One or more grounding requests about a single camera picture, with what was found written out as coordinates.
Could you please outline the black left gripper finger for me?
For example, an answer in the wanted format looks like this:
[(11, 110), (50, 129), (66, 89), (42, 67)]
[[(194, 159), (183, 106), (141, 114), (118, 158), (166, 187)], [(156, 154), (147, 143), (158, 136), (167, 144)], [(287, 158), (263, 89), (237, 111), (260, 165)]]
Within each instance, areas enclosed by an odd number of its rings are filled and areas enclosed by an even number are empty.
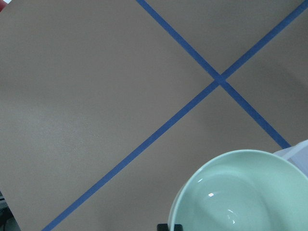
[(175, 224), (173, 227), (169, 227), (168, 224), (158, 224), (156, 227), (157, 231), (183, 231), (183, 227), (180, 224)]

